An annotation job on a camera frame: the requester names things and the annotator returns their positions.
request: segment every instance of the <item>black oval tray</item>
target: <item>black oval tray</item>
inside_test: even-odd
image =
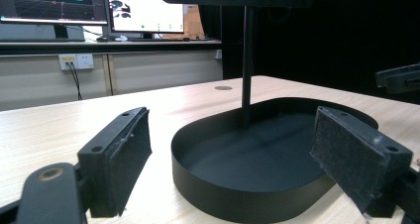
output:
[[[173,137],[172,174],[194,206],[221,219],[270,223],[293,218],[335,183],[310,156],[318,106],[350,113],[377,129],[367,114],[307,98],[277,98],[207,117]]]

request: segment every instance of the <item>table surface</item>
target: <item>table surface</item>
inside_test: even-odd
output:
[[[231,90],[218,90],[230,86]],[[306,97],[344,104],[373,117],[379,131],[419,156],[420,106],[266,76],[252,80],[251,102],[276,97]],[[55,163],[77,163],[77,152],[124,111],[150,109],[153,153],[121,217],[89,223],[227,223],[184,199],[173,184],[170,143],[176,131],[198,119],[241,107],[242,80],[222,80],[0,112],[0,206],[20,198],[26,177]],[[400,223],[392,219],[369,223]],[[352,200],[335,185],[301,215],[284,223],[361,223],[367,221]]]
[[[1,43],[0,56],[33,56],[60,54],[118,54],[156,51],[219,50],[219,41],[190,42],[68,42],[68,43]]]

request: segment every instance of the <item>vertical metal rod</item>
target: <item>vertical metal rod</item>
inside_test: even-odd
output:
[[[254,14],[253,6],[245,6],[244,12],[244,61],[243,61],[243,86],[242,86],[242,127],[249,128],[251,113],[251,77],[253,70],[254,46]]]

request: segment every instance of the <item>monitor screen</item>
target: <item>monitor screen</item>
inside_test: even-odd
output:
[[[104,0],[0,0],[1,23],[106,25]]]
[[[182,4],[162,0],[108,0],[113,33],[184,32]]]

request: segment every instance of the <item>power outlet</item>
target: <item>power outlet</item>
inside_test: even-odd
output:
[[[222,59],[222,50],[217,50],[216,51],[215,59]]]
[[[59,66],[61,70],[70,70],[71,66],[77,68],[77,56],[76,54],[61,54],[58,55]]]
[[[94,67],[92,54],[77,54],[78,69],[92,69]]]

